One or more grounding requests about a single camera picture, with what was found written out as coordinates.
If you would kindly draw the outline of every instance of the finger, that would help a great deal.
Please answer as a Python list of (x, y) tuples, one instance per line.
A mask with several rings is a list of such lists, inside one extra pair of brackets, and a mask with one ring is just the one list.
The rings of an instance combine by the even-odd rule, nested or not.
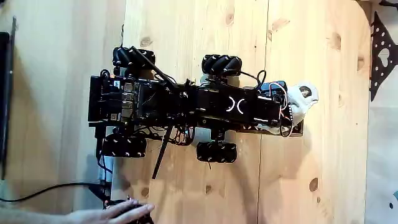
[(130, 223), (131, 221), (137, 220), (140, 217), (143, 217), (144, 215), (153, 211), (154, 208), (155, 208), (155, 205), (151, 205), (151, 204), (143, 205), (139, 208), (132, 209), (117, 218), (112, 219), (110, 223), (112, 223), (112, 224)]
[(138, 200), (127, 200), (120, 204), (110, 207), (107, 210), (103, 211), (103, 218), (114, 218), (126, 210), (128, 211), (133, 205), (137, 205)]

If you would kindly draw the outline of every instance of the wire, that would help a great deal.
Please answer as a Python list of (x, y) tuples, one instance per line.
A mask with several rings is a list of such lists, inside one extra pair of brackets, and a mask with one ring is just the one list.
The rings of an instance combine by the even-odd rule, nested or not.
[(108, 171), (110, 174), (113, 174), (113, 172), (112, 172), (110, 169), (106, 168), (105, 166), (103, 166), (103, 165), (100, 163), (100, 159), (98, 159), (98, 163), (97, 163), (98, 166), (99, 166), (100, 168), (102, 168), (102, 169)]
[[(164, 75), (167, 76), (169, 79), (173, 80), (173, 82), (174, 82), (175, 84), (177, 84), (177, 81), (175, 81), (175, 79), (174, 79), (173, 77), (171, 77), (170, 75), (166, 75), (166, 74), (164, 74)], [(156, 74), (154, 75), (154, 77), (155, 77), (156, 79), (158, 79), (158, 80), (164, 81), (164, 79), (163, 79), (158, 73), (156, 73)]]
[(72, 187), (72, 186), (104, 187), (104, 188), (105, 188), (105, 186), (102, 185), (102, 184), (84, 183), (84, 182), (67, 183), (67, 184), (58, 184), (58, 185), (55, 185), (55, 186), (46, 188), (46, 189), (44, 189), (44, 190), (41, 190), (41, 191), (39, 191), (39, 192), (36, 192), (36, 193), (34, 193), (34, 194), (32, 194), (32, 195), (29, 195), (29, 196), (26, 196), (26, 197), (23, 197), (23, 198), (14, 199), (14, 200), (8, 200), (8, 199), (0, 198), (0, 201), (1, 201), (1, 202), (8, 202), (8, 203), (23, 202), (23, 201), (25, 201), (25, 200), (29, 200), (29, 199), (31, 199), (31, 198), (33, 198), (33, 197), (36, 197), (36, 196), (38, 196), (38, 195), (40, 195), (40, 194), (42, 194), (42, 193), (44, 193), (44, 192), (47, 192), (47, 191), (49, 191), (49, 190), (57, 189), (57, 188), (60, 188), (60, 187)]
[(264, 72), (264, 77), (262, 78), (260, 85), (257, 86), (257, 90), (259, 90), (262, 86), (262, 84), (264, 84), (264, 81), (266, 80), (266, 76), (267, 76), (267, 72), (265, 70), (261, 70), (258, 74), (257, 74), (257, 79), (260, 80), (260, 74)]
[(287, 92), (286, 92), (285, 88), (283, 88), (283, 86), (281, 86), (279, 83), (272, 82), (272, 83), (269, 84), (269, 96), (270, 96), (270, 97), (271, 97), (271, 87), (272, 87), (272, 84), (279, 86), (279, 87), (283, 90), (283, 92), (285, 93), (285, 101), (284, 101), (284, 105), (285, 105), (285, 106), (282, 108), (282, 110), (285, 110), (286, 107), (287, 107)]
[(223, 71), (223, 73), (221, 73), (221, 76), (223, 76), (225, 73), (229, 73), (229, 72), (236, 72), (237, 74), (247, 75), (247, 76), (249, 76), (249, 77), (251, 77), (251, 78), (253, 78), (253, 79), (255, 79), (257, 81), (257, 86), (260, 85), (260, 80), (258, 78), (254, 77), (253, 75), (250, 75), (250, 74), (248, 74), (246, 72), (235, 70), (235, 69), (225, 70), (225, 71)]

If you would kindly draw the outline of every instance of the wooden table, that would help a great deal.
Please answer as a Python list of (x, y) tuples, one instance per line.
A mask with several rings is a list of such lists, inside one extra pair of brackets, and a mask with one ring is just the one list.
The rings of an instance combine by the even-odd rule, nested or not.
[(169, 146), (151, 180), (160, 142), (149, 142), (145, 159), (116, 161), (113, 198), (155, 203), (156, 223), (364, 223), (371, 30), (361, 5), (127, 0), (124, 45), (154, 50), (178, 82), (199, 82), (205, 54), (238, 55), (269, 82), (312, 82), (320, 102), (304, 137), (232, 134), (238, 160), (211, 170), (194, 147)]

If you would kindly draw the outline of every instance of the black cable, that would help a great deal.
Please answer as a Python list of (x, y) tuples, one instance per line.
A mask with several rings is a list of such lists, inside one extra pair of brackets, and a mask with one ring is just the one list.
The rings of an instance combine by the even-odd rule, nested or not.
[(259, 90), (262, 86), (262, 84), (264, 84), (264, 81), (266, 80), (266, 76), (267, 76), (267, 72), (265, 70), (261, 70), (258, 74), (257, 74), (257, 79), (260, 80), (260, 74), (264, 72), (264, 77), (262, 78), (260, 85), (258, 85), (256, 87), (257, 90)]
[(98, 163), (97, 163), (97, 164), (98, 164), (98, 166), (99, 166), (100, 168), (102, 168), (102, 169), (108, 171), (110, 174), (113, 174), (113, 172), (112, 172), (110, 169), (106, 168), (105, 166), (103, 166), (103, 165), (100, 163), (100, 160), (98, 160)]
[(221, 74), (221, 76), (223, 76), (225, 73), (229, 73), (229, 72), (236, 72), (236, 73), (240, 73), (240, 74), (243, 74), (243, 75), (247, 75), (247, 76), (249, 76), (249, 77), (251, 77), (251, 78), (253, 78), (253, 79), (255, 79), (255, 80), (257, 81), (257, 86), (260, 86), (260, 85), (261, 85), (260, 79), (258, 79), (258, 76), (257, 76), (257, 78), (256, 78), (256, 77), (254, 77), (253, 75), (250, 75), (250, 74), (248, 74), (248, 73), (246, 73), (246, 72), (239, 71), (239, 70), (234, 70), (234, 69), (226, 70), (226, 71), (224, 71), (224, 72)]
[[(105, 165), (105, 157), (104, 156), (102, 156), (102, 163), (104, 164), (104, 186), (106, 186), (106, 165)], [(103, 189), (103, 193), (104, 193), (104, 195), (106, 195), (106, 189), (104, 188)], [(105, 209), (106, 208), (106, 205), (105, 205), (105, 201), (103, 201), (102, 202), (102, 207), (103, 207), (103, 209)]]
[(47, 192), (47, 191), (49, 191), (49, 190), (57, 189), (57, 188), (60, 188), (60, 187), (72, 187), (72, 186), (104, 187), (104, 188), (105, 188), (105, 186), (102, 185), (102, 184), (84, 183), (84, 182), (67, 183), (67, 184), (58, 184), (58, 185), (55, 185), (55, 186), (46, 188), (46, 189), (44, 189), (44, 190), (41, 190), (41, 191), (39, 191), (39, 192), (36, 192), (36, 193), (34, 193), (34, 194), (32, 194), (32, 195), (29, 195), (29, 196), (26, 196), (26, 197), (23, 197), (23, 198), (20, 198), (20, 199), (7, 200), (7, 199), (0, 198), (0, 202), (8, 202), (8, 203), (23, 202), (23, 201), (25, 201), (25, 200), (29, 200), (29, 199), (31, 199), (31, 198), (33, 198), (33, 197), (36, 197), (36, 196), (38, 196), (38, 195), (40, 195), (40, 194), (42, 194), (42, 193), (44, 193), (44, 192)]
[[(175, 81), (175, 79), (174, 79), (173, 77), (171, 77), (170, 75), (166, 75), (166, 74), (164, 74), (164, 75), (167, 76), (169, 79), (173, 80), (173, 82), (174, 82), (175, 84), (177, 84), (177, 81)], [(154, 77), (155, 77), (156, 79), (158, 79), (158, 80), (164, 81), (163, 78), (162, 78), (158, 73), (156, 73), (156, 74), (154, 75)]]

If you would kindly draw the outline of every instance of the wooden plank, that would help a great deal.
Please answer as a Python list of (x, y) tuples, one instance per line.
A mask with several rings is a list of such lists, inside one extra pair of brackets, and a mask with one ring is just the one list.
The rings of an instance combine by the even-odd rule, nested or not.
[(303, 138), (263, 136), (258, 223), (364, 223), (369, 7), (270, 1), (268, 80), (308, 80), (320, 102)]
[[(392, 41), (398, 43), (398, 13), (393, 7), (377, 6), (377, 12), (382, 25), (386, 28), (387, 34)], [(383, 31), (375, 31), (375, 36), (380, 37)], [(373, 47), (377, 44), (373, 38)], [(366, 223), (396, 223), (398, 219), (398, 178), (396, 171), (397, 156), (397, 126), (396, 114), (398, 113), (398, 103), (396, 102), (396, 90), (398, 84), (398, 68), (396, 59), (397, 50), (382, 50), (373, 52), (374, 57), (382, 60), (384, 68), (376, 71), (373, 66), (372, 77), (380, 75), (384, 69), (390, 66), (389, 60), (393, 60), (395, 67), (389, 72), (384, 72), (384, 81), (378, 83), (379, 89), (373, 101), (369, 104), (369, 152), (366, 177)]]
[[(154, 50), (156, 64), (184, 82), (199, 83), (206, 54), (238, 55), (243, 70), (264, 69), (266, 0), (128, 0), (124, 45)], [(254, 86), (249, 77), (240, 86)], [(234, 164), (198, 162), (195, 148), (169, 146), (156, 180), (150, 180), (160, 142), (142, 160), (120, 159), (113, 197), (126, 194), (157, 205), (156, 223), (256, 223), (261, 136), (230, 133), (239, 159)]]
[[(90, 75), (110, 68), (124, 1), (8, 1), (2, 29), (17, 16), (8, 175), (1, 197), (98, 178), (94, 130), (86, 122)], [(17, 206), (46, 213), (101, 208), (88, 190), (62, 189)]]

